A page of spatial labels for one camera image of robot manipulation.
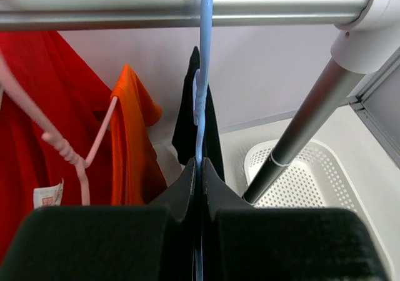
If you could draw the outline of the pink plastic hanger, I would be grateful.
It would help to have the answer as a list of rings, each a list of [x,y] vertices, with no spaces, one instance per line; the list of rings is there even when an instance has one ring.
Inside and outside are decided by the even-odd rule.
[[[21,87],[6,64],[4,56],[1,56],[1,87],[3,91],[14,101],[43,131],[42,140],[51,145],[59,155],[75,167],[81,188],[82,205],[90,205],[89,181],[86,169],[92,164],[100,145],[103,141],[112,114],[115,110],[118,98],[111,99],[109,108],[99,128],[94,143],[86,158],[82,158],[70,145],[70,143],[57,130],[53,123],[46,117],[44,112],[31,99],[27,92]]]

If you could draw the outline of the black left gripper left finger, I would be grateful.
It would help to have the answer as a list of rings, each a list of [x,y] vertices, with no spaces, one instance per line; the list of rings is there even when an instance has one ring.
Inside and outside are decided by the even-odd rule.
[[[2,280],[191,280],[196,163],[147,205],[51,206],[21,224]]]

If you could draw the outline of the orange t-shirt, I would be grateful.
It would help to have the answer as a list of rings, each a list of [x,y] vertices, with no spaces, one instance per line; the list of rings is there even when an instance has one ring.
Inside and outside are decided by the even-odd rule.
[[[125,65],[112,98],[112,205],[144,205],[167,189],[147,128],[156,124],[162,109],[133,68]]]

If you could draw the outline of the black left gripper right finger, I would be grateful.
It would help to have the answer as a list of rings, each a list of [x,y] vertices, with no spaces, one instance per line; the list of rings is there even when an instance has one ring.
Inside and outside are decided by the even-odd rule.
[[[389,279],[354,212],[255,208],[202,164],[206,280]]]

